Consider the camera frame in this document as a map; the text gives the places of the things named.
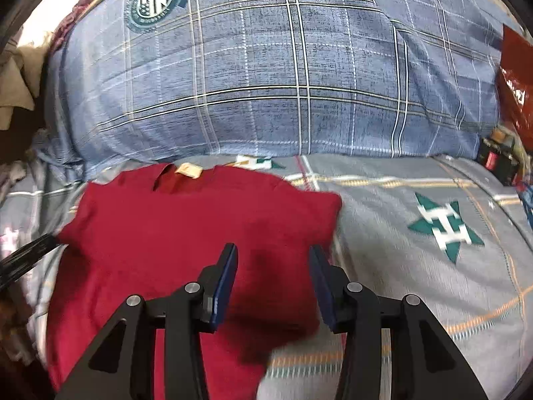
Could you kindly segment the red plastic bag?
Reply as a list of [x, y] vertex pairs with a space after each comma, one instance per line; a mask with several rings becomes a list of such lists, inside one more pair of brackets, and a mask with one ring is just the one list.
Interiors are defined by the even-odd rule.
[[531, 154], [533, 49], [526, 39], [506, 25], [503, 27], [497, 89], [503, 121], [516, 130], [525, 150]]

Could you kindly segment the grey plaid bed sheet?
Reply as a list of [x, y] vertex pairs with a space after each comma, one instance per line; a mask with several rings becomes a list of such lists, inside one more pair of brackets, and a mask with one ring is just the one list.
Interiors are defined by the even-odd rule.
[[[532, 361], [532, 230], [516, 190], [465, 159], [373, 159], [313, 154], [263, 160], [196, 156], [204, 168], [235, 163], [273, 174], [304, 191], [333, 191], [342, 209], [333, 238], [333, 260], [351, 280], [377, 294], [420, 296], [468, 360], [489, 399], [504, 399]], [[74, 217], [85, 183], [63, 184], [39, 161], [1, 204], [2, 250]], [[459, 241], [448, 251], [435, 237], [444, 213], [481, 239]], [[35, 315], [30, 335], [45, 360], [45, 328], [62, 249], [53, 250], [24, 278]], [[257, 399], [332, 399], [340, 375], [340, 339], [325, 327], [311, 339], [278, 349]]]

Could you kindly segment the red knit sweater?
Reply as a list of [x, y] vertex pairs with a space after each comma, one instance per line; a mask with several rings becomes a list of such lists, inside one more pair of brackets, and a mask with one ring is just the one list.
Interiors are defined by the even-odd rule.
[[255, 398], [271, 352], [318, 329], [308, 252], [330, 247], [340, 208], [337, 194], [228, 166], [192, 179], [151, 165], [89, 184], [59, 234], [65, 250], [46, 330], [52, 383], [64, 383], [127, 297], [174, 292], [232, 243], [239, 265], [229, 308], [218, 331], [202, 336], [202, 355], [211, 398]]

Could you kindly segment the maroon knit cloth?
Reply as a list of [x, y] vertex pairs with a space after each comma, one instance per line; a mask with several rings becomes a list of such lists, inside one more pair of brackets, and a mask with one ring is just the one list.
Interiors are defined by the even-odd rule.
[[54, 54], [63, 45], [69, 31], [74, 27], [81, 16], [88, 10], [94, 0], [79, 0], [71, 12], [61, 20], [49, 41], [49, 54]]

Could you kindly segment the blue plaid pillow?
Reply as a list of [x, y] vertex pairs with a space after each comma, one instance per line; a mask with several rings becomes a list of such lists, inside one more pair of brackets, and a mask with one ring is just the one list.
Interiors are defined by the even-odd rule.
[[500, 117], [493, 0], [104, 0], [48, 63], [65, 181], [193, 155], [475, 157]]

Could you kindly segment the beige cloth pile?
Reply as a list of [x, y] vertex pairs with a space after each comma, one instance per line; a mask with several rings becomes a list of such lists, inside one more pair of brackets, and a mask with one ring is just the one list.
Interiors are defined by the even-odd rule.
[[22, 32], [12, 36], [1, 53], [1, 130], [9, 129], [14, 111], [22, 108], [35, 110], [36, 99], [40, 95], [42, 66], [50, 39], [39, 46], [33, 43], [18, 44]]

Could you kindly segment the dark bottles at bedside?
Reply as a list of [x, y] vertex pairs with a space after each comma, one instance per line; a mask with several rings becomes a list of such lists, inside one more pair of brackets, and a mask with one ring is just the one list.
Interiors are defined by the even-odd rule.
[[521, 163], [516, 135], [497, 126], [487, 137], [481, 137], [476, 162], [504, 186], [518, 183]]

